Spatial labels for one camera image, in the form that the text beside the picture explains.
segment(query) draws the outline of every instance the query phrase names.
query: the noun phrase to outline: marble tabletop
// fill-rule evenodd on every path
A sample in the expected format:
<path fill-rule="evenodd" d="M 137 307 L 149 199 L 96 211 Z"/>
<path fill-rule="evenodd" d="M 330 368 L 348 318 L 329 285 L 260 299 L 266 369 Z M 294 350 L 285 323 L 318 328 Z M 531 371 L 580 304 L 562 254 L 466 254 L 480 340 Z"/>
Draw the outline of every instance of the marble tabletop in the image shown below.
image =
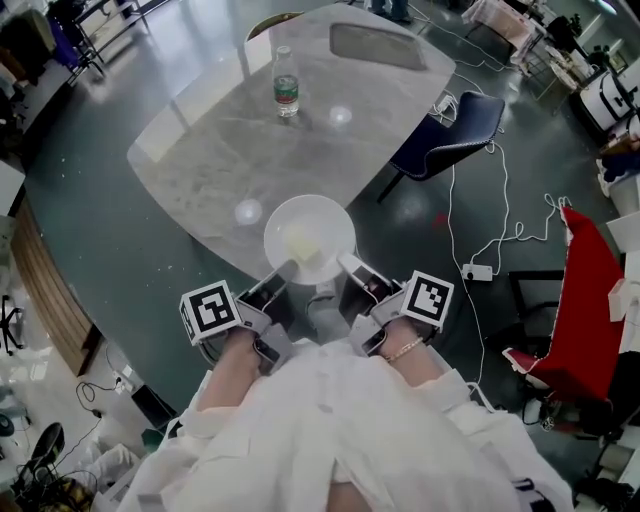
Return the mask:
<path fill-rule="evenodd" d="M 376 29 L 348 48 L 362 58 L 333 53 L 336 23 Z M 380 43 L 377 30 L 394 34 Z M 419 66 L 372 61 L 384 54 L 379 60 L 388 62 L 406 37 Z M 271 78 L 281 45 L 292 48 L 299 68 L 300 110 L 288 119 L 276 114 Z M 454 69 L 453 60 L 390 21 L 346 5 L 322 7 L 220 59 L 151 121 L 128 159 L 178 224 L 260 279 L 271 270 L 263 248 L 271 213 L 301 194 L 346 207 L 427 115 Z M 243 225 L 236 207 L 247 199 L 259 203 L 261 216 Z"/>

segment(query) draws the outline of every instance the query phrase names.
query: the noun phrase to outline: bottle cap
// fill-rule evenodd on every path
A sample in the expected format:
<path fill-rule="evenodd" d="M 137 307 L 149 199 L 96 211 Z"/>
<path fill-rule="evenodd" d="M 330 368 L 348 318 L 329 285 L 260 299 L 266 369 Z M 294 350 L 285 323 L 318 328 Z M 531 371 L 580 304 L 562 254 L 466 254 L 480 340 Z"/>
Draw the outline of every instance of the bottle cap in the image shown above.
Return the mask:
<path fill-rule="evenodd" d="M 291 47 L 290 46 L 278 46 L 276 53 L 281 57 L 288 57 L 291 55 Z"/>

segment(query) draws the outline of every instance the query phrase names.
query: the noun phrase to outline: white bowl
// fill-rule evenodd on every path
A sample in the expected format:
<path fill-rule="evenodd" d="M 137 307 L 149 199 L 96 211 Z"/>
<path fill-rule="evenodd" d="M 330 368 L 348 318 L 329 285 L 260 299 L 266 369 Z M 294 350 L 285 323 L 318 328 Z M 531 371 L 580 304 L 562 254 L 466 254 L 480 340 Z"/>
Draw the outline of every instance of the white bowl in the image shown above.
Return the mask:
<path fill-rule="evenodd" d="M 297 196 L 282 203 L 273 212 L 264 230 L 264 250 L 271 266 L 279 268 L 296 259 L 286 243 L 289 229 L 304 233 L 320 249 L 308 263 L 301 263 L 294 283 L 316 285 L 335 279 L 342 272 L 336 258 L 353 253 L 356 230 L 351 217 L 338 203 L 324 196 Z"/>

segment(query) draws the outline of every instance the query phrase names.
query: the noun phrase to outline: bracelet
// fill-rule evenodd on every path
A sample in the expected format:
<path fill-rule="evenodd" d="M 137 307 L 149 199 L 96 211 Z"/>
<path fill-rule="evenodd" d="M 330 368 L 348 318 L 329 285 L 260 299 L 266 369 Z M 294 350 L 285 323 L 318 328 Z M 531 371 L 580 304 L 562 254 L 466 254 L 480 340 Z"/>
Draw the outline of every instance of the bracelet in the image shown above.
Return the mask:
<path fill-rule="evenodd" d="M 422 336 L 418 336 L 418 338 L 415 341 L 412 341 L 411 343 L 407 343 L 404 347 L 402 347 L 400 350 L 398 350 L 392 356 L 385 357 L 387 363 L 393 363 L 397 359 L 400 359 L 403 355 L 405 355 L 408 352 L 411 352 L 414 348 L 416 348 L 418 345 L 420 345 L 420 343 L 422 343 L 423 341 L 424 341 L 424 339 L 422 338 Z"/>

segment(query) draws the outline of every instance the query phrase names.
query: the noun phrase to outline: white coat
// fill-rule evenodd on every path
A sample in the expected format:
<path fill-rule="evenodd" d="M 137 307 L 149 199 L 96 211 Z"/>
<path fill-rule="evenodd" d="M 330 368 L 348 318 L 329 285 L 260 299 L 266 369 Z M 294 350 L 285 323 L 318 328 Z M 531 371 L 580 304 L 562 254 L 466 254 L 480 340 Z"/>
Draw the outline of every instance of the white coat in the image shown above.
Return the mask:
<path fill-rule="evenodd" d="M 321 512 L 332 482 L 352 482 L 373 511 L 573 510 L 522 422 L 470 401 L 457 371 L 410 388 L 346 342 L 296 345 L 237 408 L 197 412 L 205 378 L 119 512 Z"/>

